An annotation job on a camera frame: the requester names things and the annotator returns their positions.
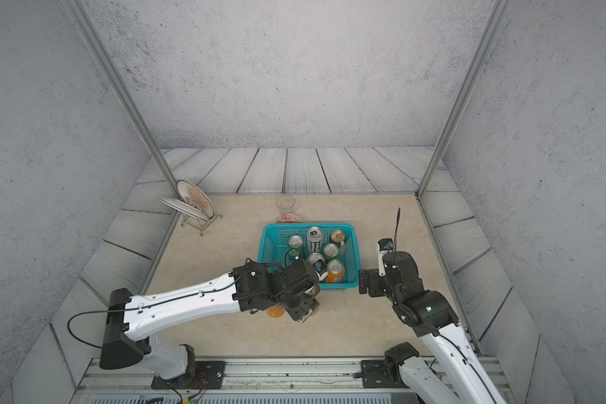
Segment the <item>teal plastic basket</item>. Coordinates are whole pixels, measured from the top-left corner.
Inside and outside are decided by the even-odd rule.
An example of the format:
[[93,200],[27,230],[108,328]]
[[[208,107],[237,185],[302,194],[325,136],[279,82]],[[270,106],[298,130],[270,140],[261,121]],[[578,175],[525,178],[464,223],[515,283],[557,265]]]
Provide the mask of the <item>teal plastic basket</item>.
[[359,284],[359,270],[362,269],[359,240],[355,228],[348,223],[313,222],[313,223],[275,223],[264,227],[259,247],[258,261],[264,264],[279,263],[285,266],[289,239],[298,235],[306,242],[307,231],[311,227],[319,227],[323,234],[323,244],[326,244],[333,231],[340,230],[346,236],[345,251],[340,257],[345,268],[343,283],[321,284],[324,290],[344,290],[356,288]]

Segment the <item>white monster energy can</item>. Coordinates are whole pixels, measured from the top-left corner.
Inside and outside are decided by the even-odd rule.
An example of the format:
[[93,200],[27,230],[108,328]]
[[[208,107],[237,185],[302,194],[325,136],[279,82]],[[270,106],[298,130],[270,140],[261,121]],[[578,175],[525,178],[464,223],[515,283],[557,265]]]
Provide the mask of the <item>white monster energy can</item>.
[[323,230],[320,227],[310,227],[307,230],[306,249],[309,254],[320,253],[323,250]]

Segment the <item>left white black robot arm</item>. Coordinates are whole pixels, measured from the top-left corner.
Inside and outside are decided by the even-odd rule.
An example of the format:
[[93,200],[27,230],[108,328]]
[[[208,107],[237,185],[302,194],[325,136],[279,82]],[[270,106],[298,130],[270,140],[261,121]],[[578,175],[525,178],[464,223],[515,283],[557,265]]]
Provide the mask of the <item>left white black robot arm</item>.
[[316,296],[328,275],[322,264],[296,260],[284,267],[247,259],[215,279],[156,295],[112,292],[99,366],[121,370],[141,365],[170,383],[196,380],[195,351],[188,344],[165,343],[159,334],[208,316],[284,309],[304,323],[318,309]]

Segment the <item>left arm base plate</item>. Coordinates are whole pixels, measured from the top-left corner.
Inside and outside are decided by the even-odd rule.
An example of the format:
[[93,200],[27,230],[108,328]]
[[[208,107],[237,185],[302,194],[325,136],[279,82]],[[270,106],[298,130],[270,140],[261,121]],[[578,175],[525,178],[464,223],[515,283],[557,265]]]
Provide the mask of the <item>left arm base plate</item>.
[[187,370],[171,380],[162,380],[159,376],[153,377],[152,390],[177,391],[216,391],[222,389],[227,363],[225,361],[202,361],[187,366]]

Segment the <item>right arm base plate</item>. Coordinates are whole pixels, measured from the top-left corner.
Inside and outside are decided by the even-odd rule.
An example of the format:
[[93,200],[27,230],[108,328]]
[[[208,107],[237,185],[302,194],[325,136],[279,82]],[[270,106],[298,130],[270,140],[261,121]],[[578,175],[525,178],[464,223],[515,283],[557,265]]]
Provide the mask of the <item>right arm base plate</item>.
[[362,360],[360,370],[353,378],[361,380],[365,389],[402,389],[407,385],[402,381],[399,368],[388,360]]

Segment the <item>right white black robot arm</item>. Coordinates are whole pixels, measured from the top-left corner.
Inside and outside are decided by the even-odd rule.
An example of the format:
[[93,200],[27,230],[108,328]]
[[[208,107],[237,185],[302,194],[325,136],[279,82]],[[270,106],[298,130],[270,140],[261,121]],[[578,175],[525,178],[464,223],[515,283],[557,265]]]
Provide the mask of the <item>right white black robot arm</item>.
[[505,403],[472,348],[449,301],[424,287],[414,258],[407,252],[378,252],[378,268],[359,272],[359,292],[392,303],[397,318],[416,334],[442,366],[447,387],[419,351],[400,343],[385,352],[382,376],[410,388],[420,403]]

